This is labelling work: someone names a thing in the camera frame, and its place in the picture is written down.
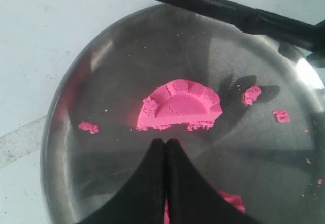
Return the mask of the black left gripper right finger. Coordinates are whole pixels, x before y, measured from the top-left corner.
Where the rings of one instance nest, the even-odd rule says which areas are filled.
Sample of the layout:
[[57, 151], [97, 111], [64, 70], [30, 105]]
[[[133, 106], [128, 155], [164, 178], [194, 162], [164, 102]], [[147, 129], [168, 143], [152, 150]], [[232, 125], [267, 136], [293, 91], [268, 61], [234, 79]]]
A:
[[254, 223], [200, 175], [177, 139], [166, 152], [166, 193], [170, 223]]

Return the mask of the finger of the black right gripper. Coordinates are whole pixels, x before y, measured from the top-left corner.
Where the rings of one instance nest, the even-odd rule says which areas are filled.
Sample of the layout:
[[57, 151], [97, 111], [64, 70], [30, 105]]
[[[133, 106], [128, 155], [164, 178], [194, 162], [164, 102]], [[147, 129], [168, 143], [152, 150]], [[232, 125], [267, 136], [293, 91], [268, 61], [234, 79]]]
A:
[[325, 68], [325, 52], [312, 52], [306, 57], [306, 61], [316, 68]]

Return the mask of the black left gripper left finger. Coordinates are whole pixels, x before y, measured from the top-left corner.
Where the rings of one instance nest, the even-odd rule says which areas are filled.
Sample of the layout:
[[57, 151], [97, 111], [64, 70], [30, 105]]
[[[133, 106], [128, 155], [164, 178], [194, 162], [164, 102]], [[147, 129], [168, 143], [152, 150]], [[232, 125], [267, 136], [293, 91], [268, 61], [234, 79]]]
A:
[[152, 140], [141, 163], [108, 202], [81, 223], [163, 223], [165, 144]]

